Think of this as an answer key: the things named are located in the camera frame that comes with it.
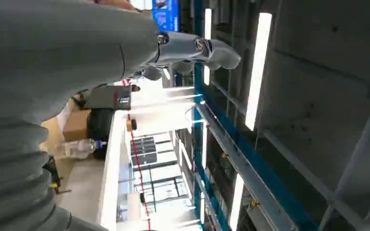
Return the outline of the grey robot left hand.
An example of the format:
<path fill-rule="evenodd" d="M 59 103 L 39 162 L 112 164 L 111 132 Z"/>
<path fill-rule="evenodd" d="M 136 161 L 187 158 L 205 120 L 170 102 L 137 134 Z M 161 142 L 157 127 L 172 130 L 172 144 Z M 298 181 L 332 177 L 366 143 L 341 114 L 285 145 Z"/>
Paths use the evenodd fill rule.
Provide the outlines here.
<path fill-rule="evenodd" d="M 83 89 L 140 69 L 237 67 L 224 42 L 161 32 L 152 16 L 80 0 L 0 0 L 0 126 L 40 124 Z"/>

